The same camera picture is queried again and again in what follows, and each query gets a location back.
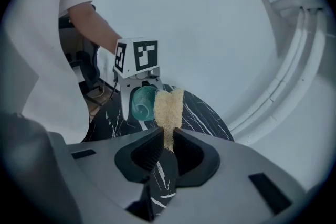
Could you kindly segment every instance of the marble tabletop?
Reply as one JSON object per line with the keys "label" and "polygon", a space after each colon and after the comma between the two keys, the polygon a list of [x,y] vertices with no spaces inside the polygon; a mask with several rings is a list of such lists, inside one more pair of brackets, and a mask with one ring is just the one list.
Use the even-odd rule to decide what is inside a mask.
{"label": "marble tabletop", "polygon": [[[171,92],[174,86],[164,84],[163,88]],[[157,126],[154,120],[138,121],[131,113],[125,121],[121,113],[120,95],[115,93],[93,118],[84,141],[119,137]],[[233,141],[229,129],[218,114],[200,98],[187,91],[184,92],[183,99],[182,128]],[[175,195],[174,182],[177,177],[175,155],[165,149],[150,178],[154,216],[159,215]]]}

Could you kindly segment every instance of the black cable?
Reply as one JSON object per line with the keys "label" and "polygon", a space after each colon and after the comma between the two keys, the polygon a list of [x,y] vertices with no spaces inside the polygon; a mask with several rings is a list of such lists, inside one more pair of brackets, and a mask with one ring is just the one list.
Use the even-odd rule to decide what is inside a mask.
{"label": "black cable", "polygon": [[114,91],[116,90],[115,88],[116,88],[116,86],[117,86],[117,83],[118,83],[118,81],[116,81],[116,83],[114,84],[114,88],[113,88],[113,91],[112,91],[112,93],[111,93],[110,99],[112,98],[112,95],[114,94]]}

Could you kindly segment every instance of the white curved frame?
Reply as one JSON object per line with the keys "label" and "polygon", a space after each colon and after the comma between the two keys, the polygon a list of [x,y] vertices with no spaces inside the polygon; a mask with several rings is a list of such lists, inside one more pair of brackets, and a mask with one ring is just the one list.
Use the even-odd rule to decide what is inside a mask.
{"label": "white curved frame", "polygon": [[[304,11],[300,10],[299,16],[298,16],[298,21],[297,21],[297,25],[296,25],[296,30],[292,39],[292,42],[290,44],[289,47],[289,51],[276,75],[276,77],[273,79],[273,81],[271,82],[271,84],[268,86],[268,88],[266,89],[265,92],[263,92],[263,94],[257,99],[256,102],[254,102],[253,105],[251,105],[247,111],[242,114],[238,119],[236,119],[234,122],[232,122],[231,124],[228,125],[228,129],[230,130],[230,132],[232,133],[232,135],[235,135],[238,130],[235,130],[237,127],[239,127],[241,124],[243,124],[246,120],[248,120],[251,116],[253,116],[255,114],[255,112],[269,99],[269,97],[273,94],[273,92],[276,90],[276,88],[279,86],[280,82],[282,81],[282,79],[284,78],[284,76],[286,75],[292,61],[293,58],[295,56],[295,53],[299,47],[299,43],[302,37],[302,31],[303,31],[303,22],[304,22]],[[268,107],[269,105],[271,105],[271,103],[267,102],[265,104],[266,107]],[[260,115],[256,114],[254,116],[253,119],[251,119],[251,121],[253,121],[255,118],[258,118]]]}
{"label": "white curved frame", "polygon": [[272,9],[279,12],[289,8],[325,8],[327,6],[324,0],[277,0],[271,3]]}
{"label": "white curved frame", "polygon": [[237,140],[244,145],[252,145],[277,127],[298,105],[313,82],[319,69],[326,43],[327,19],[322,10],[317,11],[316,34],[307,64],[294,88],[277,107],[275,112],[247,136]]}
{"label": "white curved frame", "polygon": [[271,87],[269,87],[266,92],[259,98],[266,98],[264,103],[260,107],[254,107],[256,109],[250,117],[242,122],[239,126],[237,126],[233,131],[231,131],[232,135],[235,135],[257,120],[263,113],[265,113],[273,104],[273,102],[280,96],[282,91],[284,90],[285,86],[287,85],[288,81],[292,77],[295,69],[298,66],[300,58],[303,53],[303,49],[307,42],[308,37],[308,27],[310,22],[310,12],[305,10],[304,11],[304,22],[303,22],[303,29],[301,31],[301,37],[298,43],[291,43],[291,47],[288,51],[288,54],[278,72],[275,79],[271,83]]}

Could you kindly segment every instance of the cable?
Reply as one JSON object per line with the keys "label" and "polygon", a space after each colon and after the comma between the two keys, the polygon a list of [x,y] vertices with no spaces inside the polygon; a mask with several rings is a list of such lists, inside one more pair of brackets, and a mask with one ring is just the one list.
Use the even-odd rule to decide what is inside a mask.
{"label": "cable", "polygon": [[[105,105],[108,101],[109,101],[109,98],[107,98],[105,101],[103,101],[103,102],[101,103],[101,106]],[[91,110],[89,111],[89,115],[90,115],[91,117],[95,117],[96,114],[98,113],[98,111],[97,111],[96,114],[94,114],[94,115],[91,114],[91,112],[94,111],[94,110],[96,110],[96,109],[98,109],[98,111],[99,111],[99,110],[100,110],[100,107],[97,106],[97,107],[95,107],[94,109],[91,109]]]}
{"label": "cable", "polygon": [[117,87],[117,83],[118,83],[118,81],[116,81],[116,83],[114,84],[114,88],[113,88],[113,91],[111,93],[110,99],[112,98],[112,95],[114,94],[114,91],[116,90],[115,88]]}
{"label": "cable", "polygon": [[105,92],[105,81],[103,80],[103,92],[100,95],[94,96],[92,98],[100,97],[104,94],[104,92]]}

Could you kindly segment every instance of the sponge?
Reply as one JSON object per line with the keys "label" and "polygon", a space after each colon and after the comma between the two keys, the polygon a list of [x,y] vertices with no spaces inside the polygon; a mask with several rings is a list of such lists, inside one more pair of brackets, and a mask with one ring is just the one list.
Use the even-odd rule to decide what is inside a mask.
{"label": "sponge", "polygon": [[171,93],[159,91],[155,97],[154,118],[164,129],[164,147],[173,151],[174,128],[182,126],[183,89],[176,88]]}

